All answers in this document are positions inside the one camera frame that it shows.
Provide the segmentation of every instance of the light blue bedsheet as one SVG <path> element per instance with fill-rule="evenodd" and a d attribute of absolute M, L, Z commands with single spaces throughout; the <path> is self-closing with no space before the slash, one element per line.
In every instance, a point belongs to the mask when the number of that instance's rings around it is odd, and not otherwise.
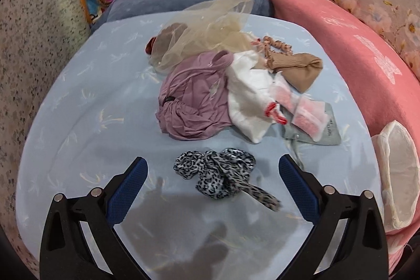
<path fill-rule="evenodd" d="M 28 134 L 20 163 L 16 219 L 22 240 L 35 257 L 45 218 L 56 193 L 85 196 L 123 173 L 137 156 L 149 175 L 125 220 L 115 226 L 121 241 L 153 280 L 276 279 L 301 247 L 312 224 L 300 214 L 279 175 L 278 161 L 293 155 L 272 125 L 259 144 L 234 128 L 201 141 L 162 134 L 155 117 L 164 76 L 148 63 L 144 47 L 174 13 L 133 17 L 104 24 L 60 74 Z M 302 27 L 251 15 L 246 31 L 270 35 L 295 53 L 322 58 L 324 69 L 307 95 L 329 102 L 342 136 L 339 146 L 299 144 L 307 171 L 322 185 L 360 195 L 370 189 L 382 208 L 379 169 L 369 132 L 343 78 L 322 47 Z M 273 212 L 249 195 L 213 200 L 173 170 L 188 150 L 235 147 L 257 161 L 250 183 L 276 196 Z M 106 269 L 92 235 L 83 226 L 100 267 Z M 320 269 L 339 244 L 341 224 Z"/>

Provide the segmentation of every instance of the clear plastic bag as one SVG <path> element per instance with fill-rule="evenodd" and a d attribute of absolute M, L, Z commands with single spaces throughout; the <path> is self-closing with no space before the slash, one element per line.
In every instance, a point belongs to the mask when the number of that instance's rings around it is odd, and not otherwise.
<path fill-rule="evenodd" d="M 325 102 L 301 96 L 291 123 L 305 131 L 317 142 L 322 138 L 329 119 L 329 115 L 325 113 Z"/>
<path fill-rule="evenodd" d="M 281 72 L 274 77 L 274 82 L 270 87 L 270 95 L 290 113 L 295 113 L 300 96 L 291 91 Z"/>
<path fill-rule="evenodd" d="M 183 59 L 204 51 L 251 50 L 249 35 L 241 30 L 253 5 L 254 0 L 213 0 L 177 13 L 156 37 L 151 65 L 169 72 Z"/>
<path fill-rule="evenodd" d="M 420 192 L 419 159 L 407 129 L 392 121 L 372 137 L 382 184 L 385 232 L 407 227 Z"/>

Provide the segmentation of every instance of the beige mesh fabric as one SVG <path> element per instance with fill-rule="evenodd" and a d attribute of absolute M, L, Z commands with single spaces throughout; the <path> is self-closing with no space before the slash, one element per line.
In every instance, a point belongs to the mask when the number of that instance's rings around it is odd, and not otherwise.
<path fill-rule="evenodd" d="M 394 120 L 372 137 L 384 201 L 385 232 L 410 225 L 420 191 L 419 159 L 408 131 Z"/>
<path fill-rule="evenodd" d="M 213 0 L 179 12 L 156 37 L 151 65 L 169 72 L 183 59 L 204 51 L 253 49 L 249 36 L 241 32 L 253 5 L 254 0 Z"/>

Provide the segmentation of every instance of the pink blanket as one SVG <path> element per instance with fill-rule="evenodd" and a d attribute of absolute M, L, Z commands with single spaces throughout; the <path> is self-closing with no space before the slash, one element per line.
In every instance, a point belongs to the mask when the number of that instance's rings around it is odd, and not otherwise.
<path fill-rule="evenodd" d="M 271 0 L 276 18 L 306 28 L 336 65 L 371 135 L 393 120 L 408 129 L 420 151 L 420 83 L 372 29 L 330 0 Z M 420 227 L 420 201 L 409 227 L 388 238 L 390 272 Z"/>

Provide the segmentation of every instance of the pile of clothes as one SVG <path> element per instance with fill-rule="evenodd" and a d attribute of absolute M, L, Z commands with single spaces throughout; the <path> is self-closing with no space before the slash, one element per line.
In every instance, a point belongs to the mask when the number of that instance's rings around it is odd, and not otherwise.
<path fill-rule="evenodd" d="M 291 45 L 270 36 L 245 33 L 252 7 L 253 0 L 196 4 L 177 13 L 148 42 L 150 64 L 167 74 L 156 112 L 161 131 L 178 140 L 202 140 L 234 125 L 257 144 L 271 125 L 280 124 L 293 146 L 341 141 L 330 105 L 302 94 L 322 71 L 322 60 L 294 54 Z M 174 170 L 185 179 L 198 175 L 196 189 L 206 196 L 219 199 L 242 191 L 276 211 L 280 201 L 248 183 L 255 164 L 248 152 L 228 148 L 185 152 Z"/>
<path fill-rule="evenodd" d="M 178 31 L 183 30 L 182 24 L 172 25 L 161 34 L 174 31 L 180 36 Z M 153 37 L 146 47 L 155 61 L 165 55 L 162 48 L 154 49 L 158 40 Z M 204 51 L 175 66 L 159 94 L 156 117 L 163 133 L 179 140 L 201 140 L 235 125 L 258 143 L 273 123 L 287 123 L 280 105 L 295 113 L 285 98 L 288 94 L 288 101 L 294 101 L 297 108 L 295 123 L 313 136 L 313 128 L 305 124 L 305 110 L 324 112 L 316 106 L 318 102 L 303 101 L 304 97 L 297 102 L 299 97 L 287 82 L 305 92 L 321 72 L 322 60 L 307 53 L 293 54 L 290 45 L 269 36 L 262 40 L 249 36 L 249 42 L 252 49 L 248 51 Z M 316 123 L 318 131 L 328 122 L 325 116 Z"/>

